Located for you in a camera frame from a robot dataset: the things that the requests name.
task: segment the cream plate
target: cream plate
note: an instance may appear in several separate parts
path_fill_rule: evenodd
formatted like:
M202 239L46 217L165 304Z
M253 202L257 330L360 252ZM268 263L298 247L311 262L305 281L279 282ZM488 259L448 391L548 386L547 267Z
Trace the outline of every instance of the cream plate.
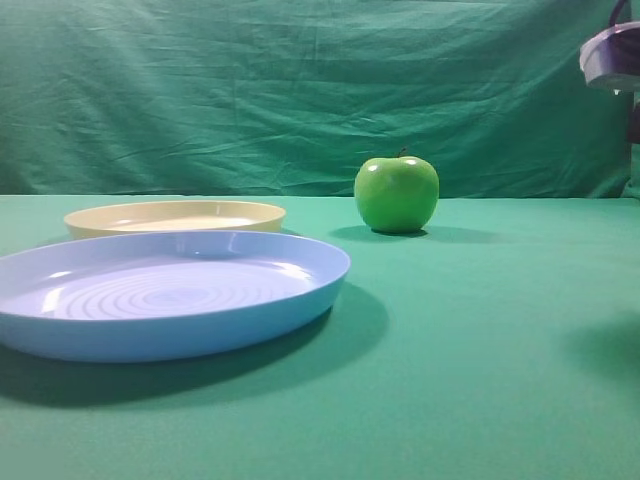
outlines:
M253 202L177 200L90 208L70 213L64 222L75 239L125 233L184 230L278 232L283 208Z

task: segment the green backdrop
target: green backdrop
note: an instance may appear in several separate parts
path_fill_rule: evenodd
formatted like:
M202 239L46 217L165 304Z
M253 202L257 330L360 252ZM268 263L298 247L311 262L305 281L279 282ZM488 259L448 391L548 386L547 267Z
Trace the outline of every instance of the green backdrop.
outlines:
M631 98L578 66L612 5L5 0L0 193L350 195L408 146L443 197L618 196Z

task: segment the green tablecloth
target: green tablecloth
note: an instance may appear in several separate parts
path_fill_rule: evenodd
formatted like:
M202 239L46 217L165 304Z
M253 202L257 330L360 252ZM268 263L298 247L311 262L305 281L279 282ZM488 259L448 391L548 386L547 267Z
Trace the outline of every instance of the green tablecloth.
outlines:
M0 253L135 200L0 197ZM1 478L637 478L636 200L445 200L413 238L369 232L348 198L259 200L352 256L333 313L155 365L0 349Z

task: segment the green fabric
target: green fabric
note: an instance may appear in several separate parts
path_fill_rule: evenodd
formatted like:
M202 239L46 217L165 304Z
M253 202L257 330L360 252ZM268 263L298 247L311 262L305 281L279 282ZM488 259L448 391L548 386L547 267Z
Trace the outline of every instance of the green fabric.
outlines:
M403 146L443 197L617 196L602 0L6 0L0 193L350 195Z
M0 252L135 200L0 197ZM351 255L332 314L158 365L0 348L2 478L637 478L636 200L444 200L413 238L371 233L352 198L258 200Z

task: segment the apple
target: apple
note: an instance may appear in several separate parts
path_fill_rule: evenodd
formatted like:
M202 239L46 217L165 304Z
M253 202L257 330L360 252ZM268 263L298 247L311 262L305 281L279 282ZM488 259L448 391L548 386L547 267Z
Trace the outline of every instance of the apple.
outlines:
M413 233L429 221L440 195L433 166L421 158L371 158L356 176L354 196L362 220L373 231Z

